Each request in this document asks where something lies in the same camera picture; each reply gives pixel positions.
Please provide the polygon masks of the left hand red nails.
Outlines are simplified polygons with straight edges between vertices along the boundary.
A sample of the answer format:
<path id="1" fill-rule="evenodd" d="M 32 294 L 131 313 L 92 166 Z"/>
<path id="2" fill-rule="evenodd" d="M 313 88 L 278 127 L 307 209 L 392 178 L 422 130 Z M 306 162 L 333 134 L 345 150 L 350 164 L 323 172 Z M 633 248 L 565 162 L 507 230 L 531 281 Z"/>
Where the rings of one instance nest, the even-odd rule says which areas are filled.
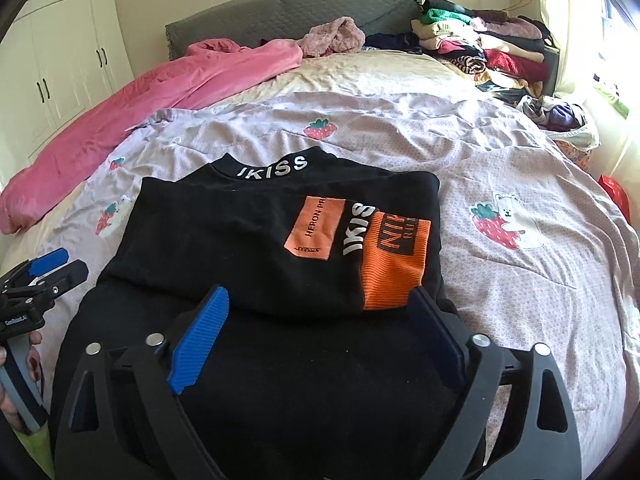
<path id="1" fill-rule="evenodd" d="M 29 334 L 3 341 L 2 347 L 6 349 L 6 362 L 1 367 L 1 385 L 25 430 L 34 434 L 46 423 L 48 412 L 43 403 L 41 382 L 30 377 L 28 359 L 32 343 Z"/>

